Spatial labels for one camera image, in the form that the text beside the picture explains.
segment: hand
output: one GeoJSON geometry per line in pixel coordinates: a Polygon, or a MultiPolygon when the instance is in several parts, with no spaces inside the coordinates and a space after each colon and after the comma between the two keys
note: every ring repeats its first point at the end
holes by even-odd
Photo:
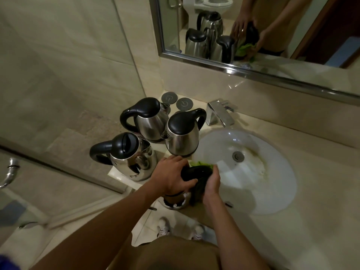
{"type": "Polygon", "coordinates": [[[188,191],[198,182],[197,179],[185,182],[181,178],[182,168],[188,165],[187,159],[183,159],[181,156],[164,157],[156,165],[150,181],[155,183],[161,195],[174,195],[181,191],[188,191]]]}
{"type": "Polygon", "coordinates": [[[254,25],[256,26],[256,20],[251,16],[251,12],[240,11],[239,16],[232,25],[230,36],[236,41],[245,37],[247,25],[251,21],[254,22],[254,25]]]}
{"type": "Polygon", "coordinates": [[[214,165],[212,170],[212,175],[207,180],[205,186],[205,192],[203,198],[203,202],[205,205],[208,204],[213,197],[219,196],[219,188],[220,188],[219,169],[218,169],[218,165],[214,165]]]}
{"type": "Polygon", "coordinates": [[[256,46],[248,49],[246,53],[245,61],[249,61],[263,47],[267,37],[268,37],[268,32],[266,30],[260,33],[259,40],[256,43],[256,46]]]}

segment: mirror frame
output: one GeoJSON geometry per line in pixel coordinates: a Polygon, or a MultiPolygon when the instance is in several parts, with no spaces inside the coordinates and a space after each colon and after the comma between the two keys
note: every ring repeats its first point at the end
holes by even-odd
{"type": "Polygon", "coordinates": [[[164,46],[159,0],[149,0],[149,2],[150,2],[151,16],[153,19],[157,50],[159,56],[162,58],[167,58],[171,60],[176,60],[178,62],[209,68],[227,74],[243,77],[249,80],[258,81],[261,83],[266,83],[266,84],[294,90],[297,92],[318,96],[321,98],[326,98],[334,101],[360,106],[360,95],[349,94],[339,90],[332,90],[325,86],[315,85],[308,82],[298,81],[295,79],[277,77],[258,71],[243,69],[236,67],[232,64],[219,63],[212,60],[195,58],[191,56],[186,56],[184,54],[168,51],[165,49],[164,46]]]}

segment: sneaker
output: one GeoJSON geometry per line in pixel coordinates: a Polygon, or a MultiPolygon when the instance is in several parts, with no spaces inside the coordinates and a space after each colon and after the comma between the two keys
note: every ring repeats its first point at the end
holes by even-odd
{"type": "Polygon", "coordinates": [[[194,241],[202,240],[204,233],[205,233],[204,227],[202,225],[197,225],[191,234],[191,240],[194,240],[194,241]]]}
{"type": "Polygon", "coordinates": [[[158,223],[158,237],[171,235],[169,220],[165,217],[161,217],[158,223]]]}

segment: faucet spout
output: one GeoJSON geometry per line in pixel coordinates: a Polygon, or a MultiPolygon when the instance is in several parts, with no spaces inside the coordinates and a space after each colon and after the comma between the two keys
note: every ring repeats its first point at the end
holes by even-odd
{"type": "Polygon", "coordinates": [[[206,123],[210,126],[220,120],[224,128],[235,124],[234,119],[227,112],[227,109],[232,112],[234,111],[228,106],[228,102],[226,101],[221,102],[220,100],[214,100],[209,102],[206,105],[206,123]]]}

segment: toilet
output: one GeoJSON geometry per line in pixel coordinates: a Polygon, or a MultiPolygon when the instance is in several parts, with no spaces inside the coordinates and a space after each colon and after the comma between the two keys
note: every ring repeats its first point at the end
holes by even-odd
{"type": "Polygon", "coordinates": [[[196,29],[196,21],[202,10],[217,11],[222,16],[233,4],[233,0],[183,0],[185,11],[189,15],[189,28],[196,29]]]}

